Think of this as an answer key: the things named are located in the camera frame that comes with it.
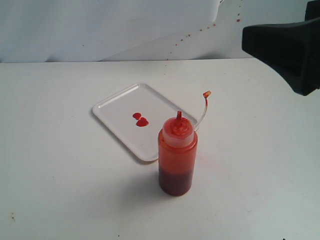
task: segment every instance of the white backdrop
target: white backdrop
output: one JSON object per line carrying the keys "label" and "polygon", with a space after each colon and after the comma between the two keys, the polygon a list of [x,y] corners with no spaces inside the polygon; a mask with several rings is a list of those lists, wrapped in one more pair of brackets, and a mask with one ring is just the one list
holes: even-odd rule
{"label": "white backdrop", "polygon": [[308,0],[219,2],[2,0],[0,62],[248,57],[243,27],[303,21]]}

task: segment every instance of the white surface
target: white surface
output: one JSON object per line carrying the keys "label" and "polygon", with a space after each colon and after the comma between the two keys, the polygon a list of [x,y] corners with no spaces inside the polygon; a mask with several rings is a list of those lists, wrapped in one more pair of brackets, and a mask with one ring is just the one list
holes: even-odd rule
{"label": "white surface", "polygon": [[[193,116],[212,91],[184,196],[91,114],[137,82]],[[254,59],[0,64],[1,239],[317,239],[319,102]]]}
{"label": "white surface", "polygon": [[[158,159],[158,134],[165,121],[174,118],[177,111],[182,111],[183,117],[194,125],[197,123],[195,118],[144,83],[134,84],[100,101],[92,111],[144,162]],[[137,126],[134,113],[140,113],[149,124],[144,127]]]}
{"label": "white surface", "polygon": [[2,0],[0,62],[243,58],[243,27],[303,21],[308,1]]}

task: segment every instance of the dark red liquid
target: dark red liquid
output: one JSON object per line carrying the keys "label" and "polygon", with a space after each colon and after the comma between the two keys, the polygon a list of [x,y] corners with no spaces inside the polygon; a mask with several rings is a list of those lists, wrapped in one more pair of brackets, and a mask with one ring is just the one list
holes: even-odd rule
{"label": "dark red liquid", "polygon": [[136,122],[136,125],[138,127],[145,127],[149,124],[149,122],[147,121],[147,119],[145,119],[144,117],[141,117],[139,121]]}
{"label": "dark red liquid", "polygon": [[133,118],[135,118],[135,120],[139,120],[141,118],[141,113],[140,112],[136,112],[132,115]]}
{"label": "dark red liquid", "polygon": [[159,167],[160,187],[169,195],[181,196],[191,188],[193,172],[192,169],[184,174],[172,174]]}

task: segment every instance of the red drop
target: red drop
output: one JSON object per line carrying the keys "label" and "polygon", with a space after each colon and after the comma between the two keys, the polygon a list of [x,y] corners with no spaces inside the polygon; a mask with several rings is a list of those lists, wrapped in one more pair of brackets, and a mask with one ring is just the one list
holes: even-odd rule
{"label": "red drop", "polygon": [[139,120],[141,118],[141,113],[136,112],[135,114],[132,115],[132,117],[135,118],[136,120]]}
{"label": "red drop", "polygon": [[145,127],[149,124],[149,122],[147,121],[147,119],[145,119],[144,117],[141,117],[139,121],[136,122],[136,125],[138,127]]}

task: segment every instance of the white table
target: white table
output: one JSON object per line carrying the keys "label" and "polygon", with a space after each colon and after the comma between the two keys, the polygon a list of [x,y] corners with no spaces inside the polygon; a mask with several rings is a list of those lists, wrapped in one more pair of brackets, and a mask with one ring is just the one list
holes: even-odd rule
{"label": "white table", "polygon": [[[184,196],[91,113],[139,82],[198,118],[212,91]],[[2,63],[0,239],[318,239],[319,104],[256,59]]]}

